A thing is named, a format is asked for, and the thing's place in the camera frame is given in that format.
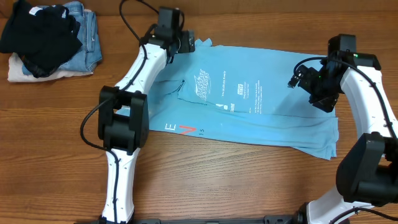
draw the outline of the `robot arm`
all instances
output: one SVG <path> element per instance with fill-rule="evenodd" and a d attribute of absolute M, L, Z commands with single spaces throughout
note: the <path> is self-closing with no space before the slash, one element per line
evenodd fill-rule
<path fill-rule="evenodd" d="M 108 189 L 99 222 L 115 223 L 116 214 L 117 223 L 132 223 L 134 169 L 149 133 L 147 94 L 156 76 L 168 63 L 172 63 L 175 54 L 195 50 L 193 31 L 182 31 L 181 14 L 179 9 L 161 7 L 158 25 L 151 27 L 155 27 L 154 34 L 149 31 L 141 39 L 145 45 L 140 47 L 126 76 L 115 87 L 104 86 L 101 90 L 99 102 L 106 103 L 99 108 L 98 136 L 104 140 L 104 147 L 113 153 L 106 152 Z M 142 70 L 134 77 L 144 60 Z M 122 106 L 130 107 L 129 117 L 114 113 Z"/>
<path fill-rule="evenodd" d="M 395 171 L 398 145 L 394 134 L 398 132 L 398 124 L 382 87 L 381 67 L 376 56 L 355 51 L 355 36 L 340 34 L 329 41 L 329 56 L 322 61 L 319 72 L 301 65 L 289 82 L 292 88 L 298 84 L 308 91 L 310 103 L 326 112 L 333 110 L 339 93 L 344 93 L 358 134 L 358 142 L 339 165 L 336 185 L 318 200 L 304 204 L 294 215 L 295 224 L 328 224 L 345 212 L 348 214 L 335 223 L 349 223 L 347 218 L 355 214 L 349 212 L 353 208 L 381 207 L 398 202 Z M 356 67 L 374 85 L 339 61 Z M 383 155 L 392 162 L 390 166 L 379 165 Z"/>

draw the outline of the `wooden table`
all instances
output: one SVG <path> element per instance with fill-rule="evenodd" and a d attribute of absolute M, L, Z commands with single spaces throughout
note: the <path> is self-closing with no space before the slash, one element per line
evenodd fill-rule
<path fill-rule="evenodd" d="M 129 16 L 142 35 L 154 16 Z M 6 20 L 0 19 L 0 29 Z M 107 180 L 103 151 L 80 139 L 83 117 L 103 85 L 114 85 L 137 55 L 137 41 L 118 16 L 98 18 L 103 63 L 90 77 L 37 84 L 7 81 L 0 55 L 0 223 L 48 224 L 94 220 Z M 300 12 L 187 16 L 186 27 L 215 45 L 326 54 L 339 33 L 356 34 L 358 50 L 376 54 L 383 84 L 398 114 L 398 14 Z M 344 96 L 337 104 L 338 157 L 317 159 L 289 147 L 252 146 L 151 132 L 134 183 L 136 218 L 238 218 L 291 214 L 335 184 L 335 172 L 356 142 Z M 87 137 L 100 144 L 96 115 Z M 397 205 L 377 210 L 398 215 Z M 361 213 L 353 223 L 391 223 Z"/>

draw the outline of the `pile of clothes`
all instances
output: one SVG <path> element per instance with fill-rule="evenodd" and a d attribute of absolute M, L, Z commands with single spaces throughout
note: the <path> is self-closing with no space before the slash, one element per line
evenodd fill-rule
<path fill-rule="evenodd" d="M 10 82 L 41 82 L 89 75 L 102 59 L 94 12 L 80 2 L 56 6 L 14 3 L 0 40 Z"/>

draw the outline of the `blue jeans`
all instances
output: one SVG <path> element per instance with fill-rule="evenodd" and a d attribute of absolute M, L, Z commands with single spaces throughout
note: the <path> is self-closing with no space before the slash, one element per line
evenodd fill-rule
<path fill-rule="evenodd" d="M 66 3 L 64 6 L 69 9 L 69 15 L 80 23 L 77 37 L 83 45 L 69 61 L 62 64 L 58 69 L 73 72 L 92 72 L 97 62 L 102 59 L 95 13 L 84 11 L 82 3 L 78 1 Z M 32 74 L 25 66 L 22 67 L 22 72 L 25 75 Z"/>

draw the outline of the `black cable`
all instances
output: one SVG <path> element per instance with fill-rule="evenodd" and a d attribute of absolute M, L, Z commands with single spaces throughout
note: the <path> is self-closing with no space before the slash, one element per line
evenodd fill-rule
<path fill-rule="evenodd" d="M 158 14 L 158 15 L 159 15 L 159 11 L 158 11 L 158 10 L 156 10 L 154 7 L 152 7 L 150 4 L 148 4 L 148 3 L 144 2 L 143 0 L 137 0 L 137 1 L 139 1 L 139 2 L 143 3 L 144 5 L 148 6 L 150 9 L 152 9 L 153 11 L 155 11 L 155 12 L 156 12 L 156 14 Z"/>
<path fill-rule="evenodd" d="M 347 216 L 347 215 L 349 215 L 349 214 L 351 214 L 353 212 L 354 213 L 358 213 L 359 211 L 369 212 L 369 213 L 378 215 L 380 217 L 383 217 L 383 218 L 386 218 L 388 220 L 392 220 L 392 221 L 395 221 L 395 222 L 398 221 L 398 217 L 392 217 L 392 216 L 389 216 L 389 215 L 386 215 L 384 213 L 381 213 L 381 212 L 378 212 L 378 211 L 375 211 L 375 210 L 371 210 L 371 209 L 368 209 L 368 208 L 352 208 L 352 209 L 350 209 L 350 210 L 348 210 L 346 212 L 341 213 L 336 218 L 332 219 L 332 221 L 330 221 L 329 224 L 335 224 L 340 218 L 343 218 L 343 217 L 345 217 L 345 216 Z"/>
<path fill-rule="evenodd" d="M 126 18 L 125 18 L 124 15 L 123 15 L 122 7 L 123 7 L 124 2 L 126 2 L 126 1 L 128 1 L 128 0 L 122 0 L 122 1 L 120 2 L 120 5 L 119 5 L 119 14 L 120 14 L 120 16 L 121 16 L 123 22 L 125 23 L 125 25 L 129 28 L 129 30 L 132 32 L 132 34 L 133 34 L 133 35 L 135 36 L 135 38 L 138 40 L 139 45 L 142 47 L 142 50 L 144 51 L 144 59 L 142 60 L 142 63 L 141 63 L 141 65 L 140 65 L 140 67 L 138 68 L 137 72 L 134 74 L 134 76 L 129 80 L 129 82 L 127 83 L 127 85 L 126 85 L 125 87 L 123 87 L 122 89 L 120 89 L 120 91 L 119 91 L 116 95 L 118 95 L 120 92 L 123 92 L 123 91 L 127 90 L 127 89 L 133 84 L 134 80 L 137 78 L 137 76 L 138 76 L 138 74 L 141 72 L 142 68 L 144 68 L 145 62 L 146 62 L 146 60 L 147 60 L 147 50 L 146 50 L 144 44 L 141 42 L 141 39 L 140 39 L 139 36 L 136 34 L 136 32 L 132 29 L 132 27 L 130 26 L 130 24 L 127 22 Z M 153 8 L 152 6 L 150 6 L 148 3 L 146 3 L 146 2 L 144 2 L 144 1 L 142 1 L 142 0 L 141 0 L 141 1 L 138 0 L 138 1 L 141 2 L 141 3 L 143 3 L 143 4 L 145 4 L 146 6 L 150 7 L 150 8 L 153 9 L 156 13 L 159 13 L 156 9 L 154 9 L 154 8 Z M 148 32 L 150 32 L 152 29 L 154 29 L 154 27 L 155 27 L 155 26 L 151 26 L 151 27 L 149 28 L 149 31 L 148 31 Z M 108 103 L 110 100 L 113 100 L 113 98 L 108 98 L 107 100 L 104 100 L 103 102 L 101 102 L 100 104 L 98 104 L 97 106 L 95 106 L 95 107 L 85 116 L 85 118 L 83 119 L 83 121 L 81 122 L 81 125 L 80 125 L 80 137 L 81 137 L 81 139 L 82 139 L 87 145 L 89 145 L 89 146 L 91 146 L 91 147 L 94 147 L 94 148 L 96 148 L 96 149 L 105 150 L 105 151 L 109 152 L 109 153 L 114 157 L 115 164 L 116 164 L 116 167 L 115 167 L 115 168 L 116 168 L 116 175 L 115 175 L 115 183 L 114 183 L 114 188 L 113 188 L 113 212 L 114 212 L 114 222 L 117 224 L 117 223 L 118 223 L 118 213 L 117 213 L 117 210 L 116 210 L 116 201 L 117 201 L 116 192 L 117 192 L 117 189 L 118 189 L 118 179 L 119 179 L 119 159 L 118 159 L 117 155 L 116 155 L 111 149 L 108 149 L 108 148 L 105 148 L 105 147 L 103 147 L 103 146 L 99 146 L 99 145 L 97 145 L 97 144 L 94 144 L 94 143 L 90 142 L 89 140 L 87 140 L 87 138 L 86 138 L 85 135 L 84 135 L 84 128 L 85 128 L 85 125 L 86 125 L 87 121 L 89 120 L 89 118 L 90 118 L 100 107 L 102 107 L 104 104 Z"/>
<path fill-rule="evenodd" d="M 379 103 L 380 103 L 380 106 L 381 106 L 381 109 L 382 109 L 382 112 L 384 115 L 384 119 L 386 120 L 386 126 L 390 132 L 391 137 L 394 138 L 395 140 L 397 140 L 397 136 L 392 128 L 392 122 L 390 121 L 390 117 L 388 116 L 386 103 L 384 102 L 383 97 L 381 96 L 381 93 L 376 86 L 376 83 L 374 83 L 364 72 L 362 72 L 360 69 L 356 68 L 354 65 L 350 65 L 349 63 L 344 62 L 342 60 L 336 60 L 336 59 L 332 59 L 332 58 L 328 58 L 328 57 L 312 57 L 312 58 L 307 58 L 305 60 L 302 60 L 301 62 L 296 64 L 296 66 L 294 67 L 294 74 L 297 75 L 297 68 L 301 64 L 311 61 L 311 60 L 329 60 L 331 62 L 337 62 L 342 65 L 346 65 L 347 67 L 353 69 L 355 72 L 358 72 L 364 79 L 366 79 L 366 81 L 369 82 L 369 84 L 373 87 L 374 91 L 376 92 L 377 98 L 379 99 Z"/>
<path fill-rule="evenodd" d="M 184 23 L 185 23 L 185 14 L 182 11 L 180 11 L 180 13 L 181 13 L 181 16 L 182 16 L 182 22 L 181 22 L 181 25 L 180 25 L 180 31 L 181 31 L 182 28 L 184 27 Z"/>

